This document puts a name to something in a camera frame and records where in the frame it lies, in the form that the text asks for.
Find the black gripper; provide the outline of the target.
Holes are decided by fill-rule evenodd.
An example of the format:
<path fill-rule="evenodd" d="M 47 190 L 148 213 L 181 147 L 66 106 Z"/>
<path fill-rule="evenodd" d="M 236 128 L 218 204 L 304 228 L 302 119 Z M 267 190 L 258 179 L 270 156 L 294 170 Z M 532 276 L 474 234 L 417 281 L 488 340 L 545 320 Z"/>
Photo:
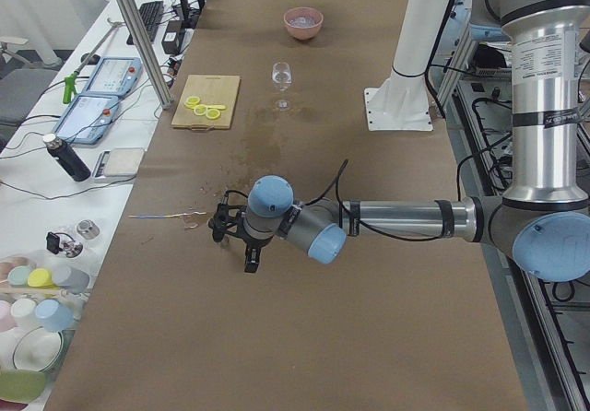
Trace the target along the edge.
<path fill-rule="evenodd" d="M 273 234 L 266 234 L 262 238 L 255 237 L 247 231 L 239 231 L 238 236 L 247 245 L 245 249 L 244 272 L 256 273 L 260 264 L 262 248 L 266 247 L 273 239 Z"/>

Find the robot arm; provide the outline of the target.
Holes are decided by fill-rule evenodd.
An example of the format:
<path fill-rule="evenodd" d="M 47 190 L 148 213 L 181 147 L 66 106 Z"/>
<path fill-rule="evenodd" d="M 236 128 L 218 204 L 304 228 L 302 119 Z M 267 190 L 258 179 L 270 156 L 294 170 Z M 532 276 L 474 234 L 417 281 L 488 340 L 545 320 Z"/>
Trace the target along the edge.
<path fill-rule="evenodd" d="M 512 44 L 512 181 L 499 196 L 428 203 L 297 201 L 278 176 L 260 178 L 238 211 L 245 268 L 255 272 L 264 246 L 279 237 L 321 263 L 345 240 L 373 232 L 399 241 L 460 237 L 484 242 L 528 274 L 549 282 L 589 270 L 589 197 L 576 182 L 580 113 L 575 55 L 589 0 L 473 0 L 478 27 Z"/>

